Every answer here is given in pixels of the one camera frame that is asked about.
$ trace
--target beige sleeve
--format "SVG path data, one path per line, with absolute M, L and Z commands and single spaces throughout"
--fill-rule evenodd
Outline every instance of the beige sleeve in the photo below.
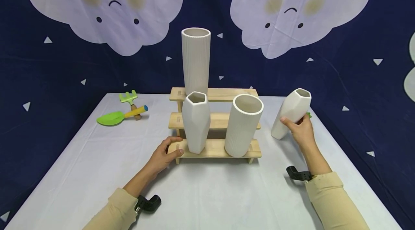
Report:
M 82 230 L 128 230 L 135 222 L 136 203 L 137 199 L 124 189 L 117 189 Z
M 324 230 L 368 230 L 359 210 L 335 172 L 318 175 L 305 185 Z

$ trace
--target forearm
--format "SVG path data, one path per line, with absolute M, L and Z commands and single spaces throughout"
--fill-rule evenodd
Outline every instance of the forearm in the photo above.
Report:
M 306 189 L 325 230 L 369 230 L 335 172 L 318 175 Z
M 128 230 L 135 222 L 137 199 L 123 189 L 117 189 L 108 203 L 82 230 Z
M 143 189 L 150 183 L 153 178 L 152 173 L 148 172 L 145 167 L 140 170 L 124 187 L 126 192 L 131 196 L 138 198 Z
M 320 150 L 314 140 L 313 142 L 303 146 L 304 147 L 300 147 L 300 149 L 307 163 L 308 170 L 312 175 L 321 175 L 331 172 L 329 164 L 320 153 Z
M 117 189 L 108 203 L 96 214 L 83 230 L 128 230 L 135 222 L 134 207 L 137 198 L 151 181 L 152 175 L 142 169 L 123 189 Z

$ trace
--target human hand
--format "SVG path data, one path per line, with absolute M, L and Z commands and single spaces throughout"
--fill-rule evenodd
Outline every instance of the human hand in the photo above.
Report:
M 183 138 L 169 136 L 156 148 L 147 164 L 143 167 L 142 171 L 149 175 L 150 180 L 156 178 L 156 176 L 172 162 L 175 158 L 183 155 L 184 150 L 175 150 L 172 153 L 167 154 L 169 145 L 174 142 L 181 142 Z
M 280 120 L 281 123 L 290 129 L 294 140 L 298 143 L 302 150 L 317 146 L 316 141 L 314 140 L 314 131 L 310 117 L 307 113 L 296 124 L 290 121 L 288 118 L 283 117 Z

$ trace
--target ribbed cylindrical vase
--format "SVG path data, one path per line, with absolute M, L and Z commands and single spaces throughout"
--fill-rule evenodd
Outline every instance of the ribbed cylindrical vase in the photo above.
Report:
M 186 28 L 182 31 L 183 73 L 186 94 L 207 94 L 210 61 L 210 31 Z
M 225 150 L 230 156 L 239 158 L 246 154 L 262 110 L 262 101 L 250 94 L 239 94 L 233 99 L 225 139 Z
M 182 107 L 184 132 L 189 151 L 202 152 L 210 126 L 210 108 L 206 94 L 194 91 L 185 99 Z

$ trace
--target wooden shelf step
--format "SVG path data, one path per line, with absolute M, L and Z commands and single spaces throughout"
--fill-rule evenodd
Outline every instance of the wooden shelf step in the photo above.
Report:
M 210 113 L 209 129 L 227 129 L 229 113 Z M 184 129 L 182 113 L 172 113 L 169 120 L 169 129 Z
M 189 151 L 187 146 L 187 140 L 183 139 L 181 142 L 172 143 L 169 146 L 167 153 L 172 153 L 175 150 L 183 149 L 184 153 L 181 157 L 176 159 L 176 163 L 179 164 L 179 159 L 186 158 L 233 158 L 225 151 L 225 139 L 207 139 L 206 146 L 200 154 L 194 154 Z M 259 148 L 258 141 L 253 139 L 249 145 L 248 152 L 240 159 L 248 159 L 249 164 L 254 158 L 261 158 L 262 153 Z
M 254 88 L 208 88 L 208 101 L 210 102 L 232 102 L 239 94 L 251 94 L 258 96 Z M 184 88 L 171 88 L 170 101 L 184 101 L 186 98 Z

